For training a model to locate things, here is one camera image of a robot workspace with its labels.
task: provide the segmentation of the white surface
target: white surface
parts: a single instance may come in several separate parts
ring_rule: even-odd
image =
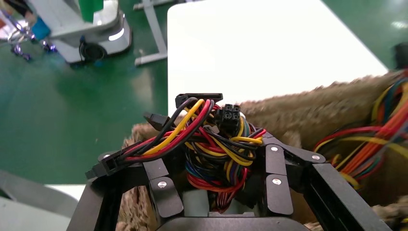
[[[168,113],[179,93],[262,100],[387,72],[320,0],[205,0],[167,13]]]
[[[45,186],[70,195],[77,201],[81,199],[82,193],[85,189],[85,184],[48,184]]]
[[[1,231],[64,231],[71,219],[0,197]]]

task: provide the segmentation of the white table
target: white table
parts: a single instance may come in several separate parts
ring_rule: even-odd
[[[179,93],[223,103],[383,75],[384,65],[319,0],[205,0],[167,14],[168,113]]]

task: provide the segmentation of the white robot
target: white robot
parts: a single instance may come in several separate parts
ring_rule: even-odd
[[[93,23],[82,19],[78,0],[28,0],[50,28],[48,40],[70,64],[96,61],[131,45],[131,29],[118,0],[104,0]]]

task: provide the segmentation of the wire bundle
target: wire bundle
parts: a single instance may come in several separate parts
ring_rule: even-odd
[[[249,174],[262,144],[263,128],[255,128],[240,116],[239,127],[226,132],[215,124],[213,100],[190,97],[173,114],[159,134],[130,147],[120,156],[124,163],[147,162],[164,157],[176,148],[184,150],[187,180],[198,189],[215,194],[213,210],[225,211]],[[187,114],[174,127],[181,111]]]
[[[359,141],[361,144],[340,162],[335,155],[331,164],[356,189],[359,181],[374,173],[384,162],[387,148],[408,159],[408,149],[400,143],[408,139],[408,78],[404,78],[384,91],[375,101],[369,127],[337,131],[319,141],[314,151],[337,141]]]

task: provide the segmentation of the green floor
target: green floor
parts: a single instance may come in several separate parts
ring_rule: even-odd
[[[102,65],[72,69],[57,54],[25,44],[27,64],[0,47],[0,168],[43,183],[84,183],[99,154],[120,148],[144,111],[167,112],[167,61],[136,68],[156,51],[143,12],[121,0],[133,28],[131,50]],[[389,68],[392,46],[408,41],[408,0],[326,0],[327,5]],[[166,35],[166,12],[156,8]]]

